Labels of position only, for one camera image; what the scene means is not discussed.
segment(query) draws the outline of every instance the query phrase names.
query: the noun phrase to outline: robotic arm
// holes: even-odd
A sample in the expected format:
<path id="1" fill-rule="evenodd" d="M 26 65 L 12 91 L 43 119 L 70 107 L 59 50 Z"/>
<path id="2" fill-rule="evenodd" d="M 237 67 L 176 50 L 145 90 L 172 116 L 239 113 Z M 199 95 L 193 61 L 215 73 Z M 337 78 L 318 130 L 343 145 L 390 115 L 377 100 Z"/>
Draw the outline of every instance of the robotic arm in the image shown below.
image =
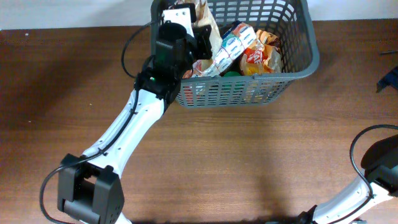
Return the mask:
<path id="1" fill-rule="evenodd" d="M 134 91 L 109 129 L 81 157 L 66 155 L 59 172 L 58 209 L 89 224 L 129 224 L 122 213 L 123 190 L 120 183 L 128 159 L 148 129 L 162 117 L 180 91 L 182 75 L 198 59 L 211 58 L 210 26 L 192 30 L 195 8 L 183 4 L 165 10 L 159 27 L 156 53 L 138 74 Z M 301 213 L 295 223 L 350 223 L 371 207 L 398 196 L 398 136 L 373 145 L 364 156 L 362 167 L 373 190 L 357 178 L 335 198 Z M 87 181 L 96 177 L 95 184 Z M 42 203 L 40 207 L 52 222 Z"/>

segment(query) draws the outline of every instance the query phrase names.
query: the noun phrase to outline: gray plastic basket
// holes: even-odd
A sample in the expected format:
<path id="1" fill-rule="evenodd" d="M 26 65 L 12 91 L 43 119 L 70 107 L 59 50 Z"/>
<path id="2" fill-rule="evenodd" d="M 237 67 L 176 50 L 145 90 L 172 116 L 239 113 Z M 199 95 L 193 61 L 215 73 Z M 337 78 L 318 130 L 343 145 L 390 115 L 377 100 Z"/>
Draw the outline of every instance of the gray plastic basket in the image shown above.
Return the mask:
<path id="1" fill-rule="evenodd" d="M 152 21 L 175 0 L 154 0 Z M 228 1 L 208 0 L 219 27 L 239 20 L 280 37 L 282 73 L 246 77 L 191 78 L 182 80 L 177 101 L 187 108 L 263 105 L 296 79 L 311 75 L 319 66 L 319 51 L 306 0 Z M 151 51 L 155 54 L 158 24 L 151 27 Z"/>

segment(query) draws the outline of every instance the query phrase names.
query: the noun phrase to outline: wooden surface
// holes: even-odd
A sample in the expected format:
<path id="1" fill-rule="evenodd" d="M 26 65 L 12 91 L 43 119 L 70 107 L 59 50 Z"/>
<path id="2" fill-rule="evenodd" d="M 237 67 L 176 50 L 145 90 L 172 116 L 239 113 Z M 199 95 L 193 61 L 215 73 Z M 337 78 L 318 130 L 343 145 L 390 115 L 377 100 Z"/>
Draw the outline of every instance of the wooden surface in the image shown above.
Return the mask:
<path id="1" fill-rule="evenodd" d="M 398 124 L 398 91 L 376 82 L 398 64 L 398 20 L 314 22 L 318 71 L 267 106 L 188 110 L 174 103 L 124 170 L 132 220 L 209 222 L 295 216 L 355 178 L 348 149 L 362 129 Z M 119 63 L 137 27 L 0 31 L 0 223 L 46 223 L 43 178 L 80 155 L 119 114 L 133 81 Z M 132 73 L 149 55 L 149 31 L 127 54 Z M 392 131 L 366 134 L 360 161 Z M 56 218 L 57 178 L 45 203 Z M 398 199 L 363 215 L 398 223 Z"/>

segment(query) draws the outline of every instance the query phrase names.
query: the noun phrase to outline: white wall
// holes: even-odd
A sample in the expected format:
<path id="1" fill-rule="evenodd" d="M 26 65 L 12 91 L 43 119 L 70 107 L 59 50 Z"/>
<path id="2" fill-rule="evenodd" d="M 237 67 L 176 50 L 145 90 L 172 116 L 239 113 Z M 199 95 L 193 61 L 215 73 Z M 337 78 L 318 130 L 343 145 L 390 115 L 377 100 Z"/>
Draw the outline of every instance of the white wall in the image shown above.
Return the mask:
<path id="1" fill-rule="evenodd" d="M 307 0 L 317 20 L 398 18 L 398 0 Z M 143 25 L 151 0 L 0 0 L 0 29 Z"/>

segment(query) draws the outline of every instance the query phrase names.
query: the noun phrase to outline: cable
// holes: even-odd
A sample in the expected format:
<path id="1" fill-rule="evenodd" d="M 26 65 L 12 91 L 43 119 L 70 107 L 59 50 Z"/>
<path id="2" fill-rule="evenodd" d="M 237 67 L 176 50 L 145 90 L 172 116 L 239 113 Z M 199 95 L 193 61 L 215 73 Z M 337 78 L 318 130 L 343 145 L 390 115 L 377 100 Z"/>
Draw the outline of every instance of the cable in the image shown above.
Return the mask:
<path id="1" fill-rule="evenodd" d="M 75 162 L 72 164 L 68 164 L 68 165 L 64 165 L 64 166 L 60 166 L 58 168 L 56 168 L 55 170 L 53 170 L 48 176 L 46 176 L 46 178 L 43 180 L 42 186 L 40 187 L 40 194 L 39 194 L 39 203 L 40 203 L 40 209 L 43 213 L 43 215 L 46 217 L 46 219 L 48 219 L 50 222 L 53 223 L 58 223 L 58 224 L 73 224 L 73 223 L 68 223 L 68 222 L 63 222 L 60 220 L 56 220 L 54 218 L 52 218 L 49 213 L 46 211 L 45 207 L 44 207 L 44 190 L 45 190 L 45 186 L 47 185 L 47 183 L 49 182 L 49 180 L 57 173 L 67 169 L 67 168 L 71 168 L 77 165 L 80 165 L 84 162 L 90 161 L 92 159 L 97 158 L 98 156 L 104 154 L 115 142 L 116 140 L 118 140 L 118 138 L 120 137 L 120 135 L 122 135 L 124 129 L 127 127 L 127 125 L 130 123 L 131 118 L 133 117 L 133 115 L 136 112 L 136 108 L 137 108 L 137 104 L 138 104 L 138 96 L 139 96 L 139 89 L 136 87 L 136 97 L 134 100 L 134 105 L 130 110 L 130 114 L 127 118 L 127 120 L 124 122 L 123 126 L 121 127 L 121 129 L 118 131 L 118 133 L 115 135 L 115 137 L 113 137 L 112 141 L 109 142 L 109 144 L 107 144 L 103 149 L 98 148 L 98 152 L 92 156 L 89 156 L 87 158 L 84 158 L 83 160 L 79 161 L 79 162 Z"/>
<path id="2" fill-rule="evenodd" d="M 135 77 L 134 75 L 131 75 L 127 71 L 126 66 L 124 65 L 124 54 L 126 53 L 127 47 L 129 46 L 130 42 L 136 37 L 136 35 L 138 35 L 141 31 L 143 31 L 145 28 L 151 26 L 152 24 L 160 22 L 162 19 L 163 19 L 163 17 L 161 17 L 157 21 L 148 22 L 147 24 L 143 25 L 139 30 L 137 30 L 135 33 L 133 33 L 133 35 L 127 40 L 126 44 L 124 45 L 123 51 L 122 51 L 122 57 L 121 57 L 122 68 L 123 68 L 124 72 L 126 72 L 126 74 L 128 76 L 130 76 L 131 78 L 137 78 L 137 77 Z"/>
<path id="3" fill-rule="evenodd" d="M 396 125 L 391 125 L 391 124 L 378 124 L 378 125 L 374 125 L 374 126 L 370 126 L 366 129 L 364 129 L 363 131 L 361 131 L 353 140 L 353 142 L 351 143 L 351 147 L 349 148 L 349 159 L 351 160 L 351 164 L 354 167 L 355 172 L 359 175 L 359 177 L 363 180 L 363 182 L 365 182 L 366 186 L 368 186 L 369 189 L 369 196 L 367 197 L 367 199 L 355 210 L 353 210 L 350 214 L 344 216 L 343 218 L 340 218 L 336 221 L 333 221 L 329 224 L 335 224 L 338 222 L 343 221 L 344 219 L 354 215 L 356 212 L 358 212 L 359 210 L 361 210 L 365 205 L 367 205 L 373 198 L 374 198 L 374 194 L 373 194 L 373 189 L 371 187 L 371 184 L 369 183 L 368 180 L 366 180 L 365 176 L 361 173 L 361 171 L 359 171 L 358 167 L 355 164 L 354 161 L 354 147 L 356 142 L 358 141 L 358 139 L 364 135 L 365 133 L 367 133 L 368 131 L 374 130 L 374 129 L 379 129 L 379 128 L 387 128 L 387 129 L 395 129 L 398 130 L 398 126 Z"/>

